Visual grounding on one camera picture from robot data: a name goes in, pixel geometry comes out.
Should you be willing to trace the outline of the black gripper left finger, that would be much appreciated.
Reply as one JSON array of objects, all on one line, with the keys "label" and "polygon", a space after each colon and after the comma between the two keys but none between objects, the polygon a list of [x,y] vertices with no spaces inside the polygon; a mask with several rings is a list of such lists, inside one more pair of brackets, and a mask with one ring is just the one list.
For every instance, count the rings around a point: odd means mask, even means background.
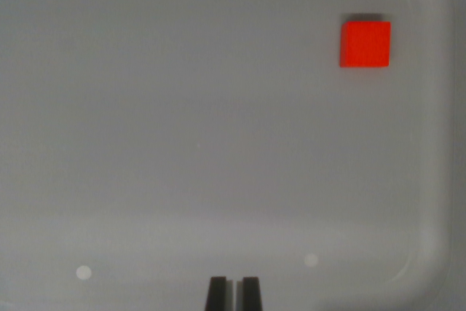
[{"label": "black gripper left finger", "polygon": [[210,279],[205,311],[232,311],[234,302],[233,281],[226,276]]}]

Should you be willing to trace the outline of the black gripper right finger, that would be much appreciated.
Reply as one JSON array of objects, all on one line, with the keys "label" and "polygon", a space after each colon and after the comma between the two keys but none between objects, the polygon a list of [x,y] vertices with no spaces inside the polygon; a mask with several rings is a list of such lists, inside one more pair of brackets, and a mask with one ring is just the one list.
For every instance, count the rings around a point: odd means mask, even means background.
[{"label": "black gripper right finger", "polygon": [[262,311],[261,288],[258,277],[244,277],[237,282],[236,311]]}]

